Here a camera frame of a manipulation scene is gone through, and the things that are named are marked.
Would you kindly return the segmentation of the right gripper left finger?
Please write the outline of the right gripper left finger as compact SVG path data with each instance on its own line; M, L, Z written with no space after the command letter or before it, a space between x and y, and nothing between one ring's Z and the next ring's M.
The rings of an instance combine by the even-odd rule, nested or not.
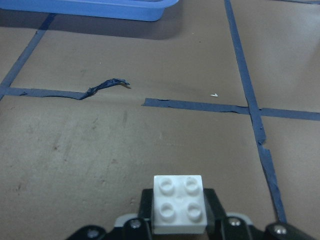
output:
M68 240L151 240L153 190L141 193L137 216L129 217L110 232L98 225L86 225L67 237Z

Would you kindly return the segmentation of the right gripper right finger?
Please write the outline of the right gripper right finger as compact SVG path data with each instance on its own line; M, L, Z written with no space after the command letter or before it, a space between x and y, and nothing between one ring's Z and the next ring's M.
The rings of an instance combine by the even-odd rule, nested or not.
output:
M256 228L248 216L240 213L226 213L216 192L204 189L207 227L210 240L313 240L314 238L295 226L274 222L264 230Z

